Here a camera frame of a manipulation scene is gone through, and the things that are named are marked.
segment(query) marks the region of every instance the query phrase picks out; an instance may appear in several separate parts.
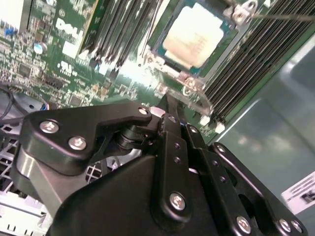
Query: black plastic arm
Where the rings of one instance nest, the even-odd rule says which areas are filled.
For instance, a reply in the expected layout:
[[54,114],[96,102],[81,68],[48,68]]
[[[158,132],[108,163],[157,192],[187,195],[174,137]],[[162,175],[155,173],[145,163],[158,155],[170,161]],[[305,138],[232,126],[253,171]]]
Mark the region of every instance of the black plastic arm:
[[[147,125],[151,119],[150,112],[134,102],[36,112],[25,118],[20,143],[28,155],[61,174],[74,176],[87,168],[98,137],[126,125]],[[43,132],[40,124],[44,121],[57,124],[58,131]],[[68,143],[72,137],[84,140],[86,147],[72,149]]]

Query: integrated circuit chip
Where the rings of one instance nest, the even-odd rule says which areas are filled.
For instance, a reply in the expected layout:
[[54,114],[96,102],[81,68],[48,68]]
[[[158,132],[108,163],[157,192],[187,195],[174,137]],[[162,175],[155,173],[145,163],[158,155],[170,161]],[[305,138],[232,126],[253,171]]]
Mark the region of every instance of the integrated circuit chip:
[[51,29],[51,25],[46,23],[44,30],[50,31],[50,29]]
[[42,35],[41,33],[38,33],[38,32],[35,33],[35,41],[42,42],[43,39],[44,39],[44,35]]
[[24,64],[20,64],[18,73],[24,77],[30,77],[31,69]]
[[81,105],[82,100],[77,96],[73,95],[69,101],[71,106],[78,107]]

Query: ram slot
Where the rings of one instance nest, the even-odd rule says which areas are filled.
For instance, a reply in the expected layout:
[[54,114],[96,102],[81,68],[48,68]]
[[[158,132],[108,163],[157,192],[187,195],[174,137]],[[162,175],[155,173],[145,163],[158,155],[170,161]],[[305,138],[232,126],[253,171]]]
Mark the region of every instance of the ram slot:
[[140,9],[140,5],[141,5],[141,1],[134,1],[132,8],[129,12],[128,17],[126,18],[125,22],[124,22],[124,26],[123,29],[119,32],[119,35],[117,37],[117,39],[115,40],[114,46],[111,47],[108,51],[108,53],[106,53],[106,61],[108,62],[112,62],[118,52],[119,52],[119,48],[126,36],[126,33],[128,32],[128,30],[130,29],[130,26],[132,24],[132,22],[136,19],[137,17],[137,12]]
[[117,38],[124,21],[127,19],[128,13],[131,9],[132,0],[123,0],[122,4],[117,12],[117,16],[114,19],[113,25],[108,31],[108,35],[102,45],[102,48],[98,52],[101,57],[106,57],[108,50],[112,47],[113,42]]
[[98,28],[97,34],[95,36],[90,52],[99,51],[102,47],[110,29],[113,26],[114,21],[117,19],[117,13],[122,6],[124,0],[110,1],[108,10],[102,19],[102,22]]
[[119,53],[117,55],[118,60],[116,63],[116,70],[119,70],[120,67],[123,65],[127,57],[129,56],[129,53],[134,46],[134,43],[137,39],[137,37],[140,35],[141,31],[143,30],[144,26],[148,23],[147,19],[149,16],[149,13],[153,10],[153,3],[152,2],[146,2],[145,6],[142,7],[142,12],[140,12],[140,16],[137,17],[134,21],[136,22],[136,26],[132,27],[131,36],[128,38],[126,44],[121,46],[121,49],[119,50]]

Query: metal screw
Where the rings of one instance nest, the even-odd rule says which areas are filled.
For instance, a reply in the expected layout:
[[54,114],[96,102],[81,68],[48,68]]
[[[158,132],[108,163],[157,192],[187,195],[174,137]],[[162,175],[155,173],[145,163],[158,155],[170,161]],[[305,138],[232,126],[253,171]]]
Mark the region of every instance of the metal screw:
[[240,229],[243,232],[245,232],[247,234],[251,233],[252,228],[251,228],[250,224],[248,223],[247,219],[245,219],[242,216],[238,216],[238,217],[236,217],[236,221],[237,221],[238,226],[240,227]]
[[177,193],[172,193],[169,196],[169,200],[176,210],[184,210],[186,207],[184,198]]
[[169,116],[168,117],[173,123],[176,123],[176,119],[175,119],[175,117],[173,117],[173,116]]
[[180,164],[181,163],[181,159],[177,156],[174,157],[174,161],[176,164]]
[[141,114],[143,114],[143,115],[147,115],[147,114],[148,114],[147,110],[144,109],[144,108],[139,108],[139,112],[140,112]]
[[73,137],[69,139],[68,143],[73,150],[82,151],[87,147],[85,140],[80,137]]
[[47,134],[54,134],[59,130],[59,126],[53,121],[44,121],[39,125],[39,127]]
[[225,152],[224,148],[221,145],[217,145],[220,152]]
[[281,220],[279,220],[279,222],[280,222],[281,227],[282,227],[285,231],[287,231],[287,232],[289,232],[289,233],[291,232],[291,228],[290,228],[289,224],[288,224],[285,220],[281,219]]
[[302,233],[302,232],[303,232],[302,228],[300,227],[300,225],[299,225],[296,221],[292,220],[291,223],[292,223],[292,225],[294,226],[294,228],[295,228],[299,233]]
[[197,132],[198,132],[198,130],[197,130],[195,127],[193,127],[193,126],[190,127],[190,130],[191,130],[193,133],[197,133]]

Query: sticker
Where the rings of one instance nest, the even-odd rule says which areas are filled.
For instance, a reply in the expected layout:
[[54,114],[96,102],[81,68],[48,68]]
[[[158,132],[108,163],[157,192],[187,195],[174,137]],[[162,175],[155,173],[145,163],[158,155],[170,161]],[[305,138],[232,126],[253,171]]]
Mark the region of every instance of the sticker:
[[79,46],[69,43],[68,41],[64,42],[63,54],[75,59],[78,51],[79,51]]
[[293,214],[315,205],[315,172],[281,194]]

